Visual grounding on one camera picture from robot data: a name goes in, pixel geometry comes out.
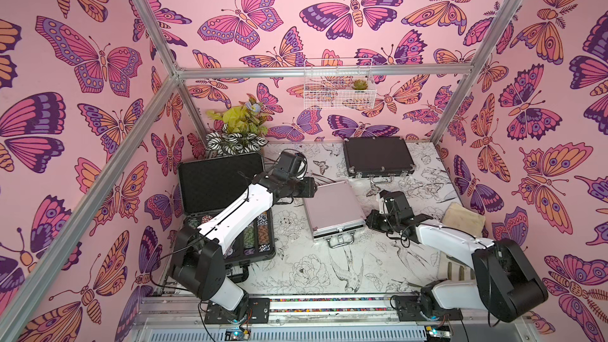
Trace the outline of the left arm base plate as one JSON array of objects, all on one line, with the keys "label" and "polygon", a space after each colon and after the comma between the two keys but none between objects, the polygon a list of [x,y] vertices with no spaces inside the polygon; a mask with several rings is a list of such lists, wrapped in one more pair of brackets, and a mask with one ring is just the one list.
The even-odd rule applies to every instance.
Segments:
[{"label": "left arm base plate", "polygon": [[207,307],[204,322],[209,325],[267,324],[270,302],[269,298],[247,298],[247,302],[239,303],[234,310],[227,310],[212,302]]}]

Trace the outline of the black medium poker case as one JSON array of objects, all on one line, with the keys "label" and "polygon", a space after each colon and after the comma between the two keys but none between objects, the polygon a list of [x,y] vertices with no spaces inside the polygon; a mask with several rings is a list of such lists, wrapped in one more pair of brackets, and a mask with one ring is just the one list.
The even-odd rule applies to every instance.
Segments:
[{"label": "black medium poker case", "polygon": [[346,139],[343,146],[349,177],[404,177],[415,172],[416,164],[402,138]]}]

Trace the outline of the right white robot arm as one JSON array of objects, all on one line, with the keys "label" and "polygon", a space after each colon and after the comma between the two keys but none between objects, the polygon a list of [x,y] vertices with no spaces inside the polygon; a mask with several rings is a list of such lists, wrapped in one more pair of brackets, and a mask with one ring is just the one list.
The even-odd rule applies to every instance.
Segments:
[{"label": "right white robot arm", "polygon": [[403,245],[425,245],[472,269],[472,280],[436,280],[422,287],[416,306],[427,319],[453,310],[484,310],[497,321],[512,322],[543,304],[549,293],[513,240],[476,237],[426,214],[416,215],[405,193],[382,190],[379,208],[367,226]]}]

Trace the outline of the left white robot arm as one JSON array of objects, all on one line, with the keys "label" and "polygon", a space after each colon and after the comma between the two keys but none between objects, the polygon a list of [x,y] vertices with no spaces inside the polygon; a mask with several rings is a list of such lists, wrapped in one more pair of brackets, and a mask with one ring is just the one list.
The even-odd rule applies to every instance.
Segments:
[{"label": "left white robot arm", "polygon": [[307,177],[307,158],[283,150],[274,166],[256,175],[247,189],[212,220],[178,233],[169,277],[202,301],[223,308],[240,320],[249,311],[249,294],[226,275],[224,256],[237,236],[259,215],[283,198],[312,198],[317,186]]}]

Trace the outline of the large black poker case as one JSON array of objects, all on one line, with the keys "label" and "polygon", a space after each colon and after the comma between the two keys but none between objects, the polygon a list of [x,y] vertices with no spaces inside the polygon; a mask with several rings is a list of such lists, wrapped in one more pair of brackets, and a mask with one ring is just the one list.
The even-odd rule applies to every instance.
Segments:
[{"label": "large black poker case", "polygon": [[[184,224],[192,228],[206,223],[232,204],[264,171],[259,153],[185,162],[178,176]],[[251,265],[276,254],[272,212],[259,215],[239,234],[225,255],[226,273],[235,283],[249,278]]]}]

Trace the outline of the small silver poker case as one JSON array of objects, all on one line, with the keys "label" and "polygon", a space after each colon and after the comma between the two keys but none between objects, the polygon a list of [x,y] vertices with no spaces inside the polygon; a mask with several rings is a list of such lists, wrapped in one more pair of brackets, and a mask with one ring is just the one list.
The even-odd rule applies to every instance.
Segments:
[{"label": "small silver poker case", "polygon": [[366,227],[364,211],[347,180],[321,185],[303,204],[312,239],[330,249],[352,245],[356,233]]}]

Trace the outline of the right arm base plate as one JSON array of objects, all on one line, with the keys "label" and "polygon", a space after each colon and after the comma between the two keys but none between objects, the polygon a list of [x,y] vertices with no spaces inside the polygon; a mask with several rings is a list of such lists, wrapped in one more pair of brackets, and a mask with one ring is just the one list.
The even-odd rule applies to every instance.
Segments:
[{"label": "right arm base plate", "polygon": [[432,302],[428,296],[420,294],[393,295],[389,304],[397,312],[399,321],[462,321],[462,312],[458,309],[443,309]]}]

